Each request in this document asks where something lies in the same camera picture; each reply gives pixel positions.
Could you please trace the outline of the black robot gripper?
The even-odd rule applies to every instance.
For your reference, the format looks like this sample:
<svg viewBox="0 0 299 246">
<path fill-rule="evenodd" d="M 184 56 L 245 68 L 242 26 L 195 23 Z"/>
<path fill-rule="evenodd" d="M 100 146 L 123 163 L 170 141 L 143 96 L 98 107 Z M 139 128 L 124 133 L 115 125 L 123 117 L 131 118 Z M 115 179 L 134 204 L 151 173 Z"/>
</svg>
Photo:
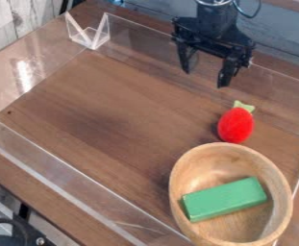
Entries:
<svg viewBox="0 0 299 246">
<path fill-rule="evenodd" d="M 178 45 L 180 66 L 186 74 L 190 73 L 199 61 L 198 51 L 206 52 L 223 59 L 234 48 L 242 51 L 239 60 L 227 58 L 218 72 L 217 87 L 230 86 L 241 67 L 250 66 L 251 52 L 255 47 L 253 39 L 238 29 L 235 23 L 217 37 L 213 31 L 205 32 L 197 17 L 175 17 L 172 19 L 172 40 Z"/>
</svg>

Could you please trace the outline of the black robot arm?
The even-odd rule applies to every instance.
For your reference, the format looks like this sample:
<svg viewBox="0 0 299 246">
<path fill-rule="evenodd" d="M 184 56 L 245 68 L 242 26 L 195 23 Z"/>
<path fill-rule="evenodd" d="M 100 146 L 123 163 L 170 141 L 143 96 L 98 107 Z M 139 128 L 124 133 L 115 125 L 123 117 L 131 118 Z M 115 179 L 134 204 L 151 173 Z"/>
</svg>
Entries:
<svg viewBox="0 0 299 246">
<path fill-rule="evenodd" d="M 197 16 L 179 16 L 172 19 L 171 40 L 178 46 L 182 69 L 190 73 L 190 60 L 198 51 L 223 59 L 217 76 L 217 87 L 230 86 L 231 79 L 242 67 L 249 67 L 255 42 L 238 28 L 238 14 L 253 15 L 239 7 L 241 0 L 194 0 Z"/>
</svg>

